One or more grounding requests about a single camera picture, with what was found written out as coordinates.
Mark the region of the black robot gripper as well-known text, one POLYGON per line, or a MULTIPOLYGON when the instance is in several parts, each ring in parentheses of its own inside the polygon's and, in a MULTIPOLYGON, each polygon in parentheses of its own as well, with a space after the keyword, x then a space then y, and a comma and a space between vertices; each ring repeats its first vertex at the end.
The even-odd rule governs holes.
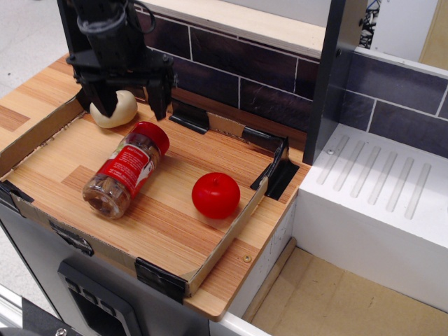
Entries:
POLYGON ((65 1, 67 62, 87 98, 106 117, 116 109, 118 86, 146 87, 156 120, 166 118, 175 83, 172 57, 146 47, 155 17, 141 24, 140 1, 65 1))

